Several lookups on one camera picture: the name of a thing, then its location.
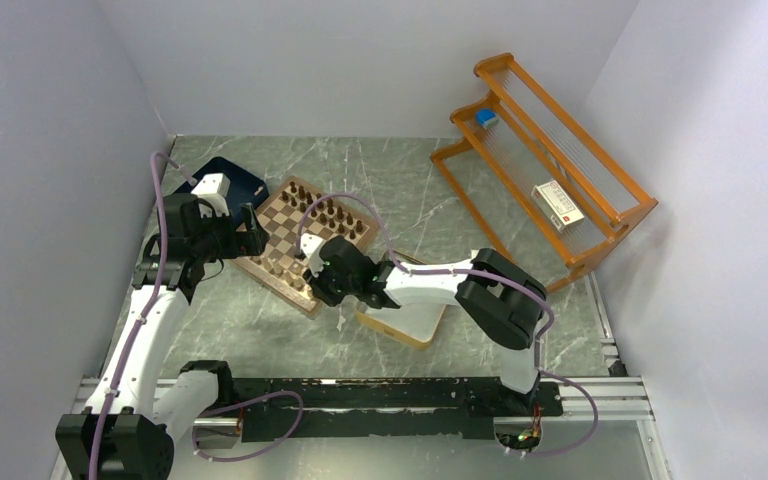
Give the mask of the white chess pawn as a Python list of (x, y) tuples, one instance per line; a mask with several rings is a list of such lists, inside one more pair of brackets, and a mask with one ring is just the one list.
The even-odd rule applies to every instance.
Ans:
[(307, 289), (307, 283), (302, 278), (295, 278), (291, 284), (297, 292), (305, 292)]

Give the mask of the dark blue piece box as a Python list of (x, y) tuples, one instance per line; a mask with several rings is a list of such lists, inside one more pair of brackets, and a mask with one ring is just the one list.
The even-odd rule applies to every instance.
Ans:
[(200, 181), (205, 175), (218, 173), (225, 175), (230, 182), (226, 201), (237, 224), (242, 222), (242, 205), (250, 203), (257, 209), (270, 195), (261, 178), (220, 156), (213, 157), (196, 170), (193, 177)]

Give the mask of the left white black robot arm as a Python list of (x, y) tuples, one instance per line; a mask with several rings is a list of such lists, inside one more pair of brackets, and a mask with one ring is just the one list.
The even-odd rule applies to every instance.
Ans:
[(223, 197), (178, 193), (158, 208), (159, 231), (145, 244), (129, 314), (99, 383), (78, 414), (65, 414), (56, 442), (74, 479), (165, 479), (177, 443), (207, 411), (233, 409), (237, 388), (224, 361), (191, 361), (162, 395), (164, 359), (206, 265), (264, 253), (269, 235), (253, 206), (225, 212)]

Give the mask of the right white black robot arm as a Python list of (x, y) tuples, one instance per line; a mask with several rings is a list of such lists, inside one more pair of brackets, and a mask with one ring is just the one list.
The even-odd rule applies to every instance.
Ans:
[(554, 315), (545, 287), (492, 248), (448, 264), (374, 261), (342, 237), (302, 235), (303, 274), (315, 298), (336, 307), (347, 297), (369, 309), (412, 305), (460, 307), (500, 347), (499, 398), (510, 413), (522, 414), (538, 399), (537, 338), (541, 320)]

